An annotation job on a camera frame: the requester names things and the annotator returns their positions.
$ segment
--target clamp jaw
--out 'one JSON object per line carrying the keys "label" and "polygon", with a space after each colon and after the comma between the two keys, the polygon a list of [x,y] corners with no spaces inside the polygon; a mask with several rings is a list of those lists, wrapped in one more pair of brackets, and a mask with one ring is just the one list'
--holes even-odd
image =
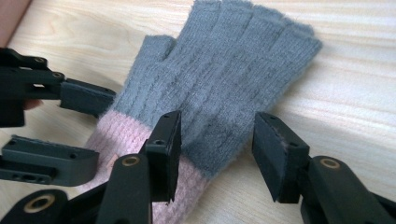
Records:
{"label": "clamp jaw", "polygon": [[[44,58],[0,49],[0,128],[24,125],[23,104],[28,99],[60,99],[62,108],[98,117],[115,95],[52,72]],[[2,148],[0,179],[73,187],[93,179],[98,158],[97,152],[85,148],[14,135]]]}
{"label": "clamp jaw", "polygon": [[151,203],[175,199],[181,149],[181,114],[162,115],[137,154],[119,157],[109,180],[72,200],[58,189],[17,202],[0,224],[152,223]]}
{"label": "clamp jaw", "polygon": [[342,161],[309,157],[281,119],[257,113],[253,156],[274,201],[298,203],[305,224],[396,223],[396,203],[370,192]]}
{"label": "clamp jaw", "polygon": [[52,72],[48,61],[0,49],[0,128],[24,125],[27,99],[61,100],[60,107],[98,117],[116,95],[114,91]]}

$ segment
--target light wood surface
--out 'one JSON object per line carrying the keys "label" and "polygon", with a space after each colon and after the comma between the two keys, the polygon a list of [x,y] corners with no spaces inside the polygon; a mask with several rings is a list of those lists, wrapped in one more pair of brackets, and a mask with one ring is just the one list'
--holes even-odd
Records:
{"label": "light wood surface", "polygon": [[[348,164],[396,201],[396,2],[255,1],[311,24],[323,49],[272,111],[311,146]],[[35,0],[9,46],[67,77],[119,91],[145,35],[177,37],[192,1]],[[81,147],[95,119],[46,101],[11,134]],[[0,181],[0,217],[38,189]],[[70,197],[76,192],[66,189]],[[187,223],[302,223],[297,204],[273,203],[248,148],[207,189]]]}

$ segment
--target black clamp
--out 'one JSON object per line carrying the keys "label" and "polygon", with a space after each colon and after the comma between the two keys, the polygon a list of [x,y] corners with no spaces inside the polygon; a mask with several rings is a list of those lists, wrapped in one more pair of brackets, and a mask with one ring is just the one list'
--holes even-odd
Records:
{"label": "black clamp", "polygon": [[396,203],[370,192],[342,161],[309,157],[279,118],[258,113],[252,152],[274,201],[298,203],[305,224],[396,223]]}
{"label": "black clamp", "polygon": [[47,64],[44,58],[0,49],[0,128],[24,125],[23,102],[27,99],[60,99],[60,107],[96,117],[112,104],[114,91],[66,79]]}
{"label": "black clamp", "polygon": [[[60,99],[62,108],[98,117],[115,94],[52,72],[44,58],[0,49],[0,128],[24,125],[23,104],[28,99]],[[73,187],[93,179],[98,158],[85,148],[12,136],[2,148],[0,179]]]}
{"label": "black clamp", "polygon": [[74,187],[93,179],[99,153],[13,135],[2,148],[0,179]]}
{"label": "black clamp", "polygon": [[181,149],[181,114],[161,116],[138,154],[118,158],[109,180],[68,201],[58,189],[17,202],[1,224],[151,223],[151,203],[174,200]]}

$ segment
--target ribbed knit texture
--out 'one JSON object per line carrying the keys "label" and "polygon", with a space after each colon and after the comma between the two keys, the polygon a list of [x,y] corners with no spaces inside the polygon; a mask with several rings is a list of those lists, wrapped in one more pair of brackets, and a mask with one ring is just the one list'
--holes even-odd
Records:
{"label": "ribbed knit texture", "polygon": [[95,179],[115,156],[136,153],[158,118],[182,111],[176,200],[153,205],[154,223],[178,223],[240,152],[256,111],[267,111],[320,50],[311,27],[245,1],[195,1],[177,40],[148,36],[122,92],[88,148],[101,153]]}

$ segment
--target metal grommet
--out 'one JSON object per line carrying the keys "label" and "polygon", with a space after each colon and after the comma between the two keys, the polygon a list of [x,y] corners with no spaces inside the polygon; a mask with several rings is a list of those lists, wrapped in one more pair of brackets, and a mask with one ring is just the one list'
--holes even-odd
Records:
{"label": "metal grommet", "polygon": [[338,161],[332,160],[332,159],[321,159],[320,163],[324,166],[326,166],[327,168],[330,169],[338,169],[340,168],[340,163],[338,163]]}
{"label": "metal grommet", "polygon": [[37,213],[48,207],[55,202],[55,196],[53,194],[44,194],[36,197],[23,207],[25,213]]}
{"label": "metal grommet", "polygon": [[61,77],[61,76],[62,76],[62,73],[54,72],[52,75],[55,76],[55,77]]}
{"label": "metal grommet", "polygon": [[122,160],[122,165],[124,166],[132,166],[136,165],[140,162],[140,159],[138,157],[127,157]]}
{"label": "metal grommet", "polygon": [[38,63],[43,63],[45,60],[43,58],[35,58],[35,61]]}

